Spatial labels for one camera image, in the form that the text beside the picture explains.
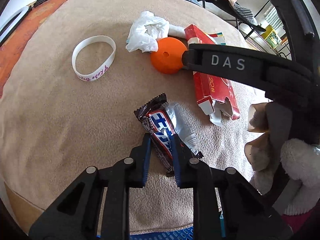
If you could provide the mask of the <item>white gloved right hand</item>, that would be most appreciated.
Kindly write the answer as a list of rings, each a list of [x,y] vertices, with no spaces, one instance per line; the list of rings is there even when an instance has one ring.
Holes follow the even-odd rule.
[[[295,131],[292,112],[275,102],[252,104],[247,129],[261,133],[245,145],[250,183],[279,214],[295,216],[319,200],[319,135],[307,141],[306,122]]]

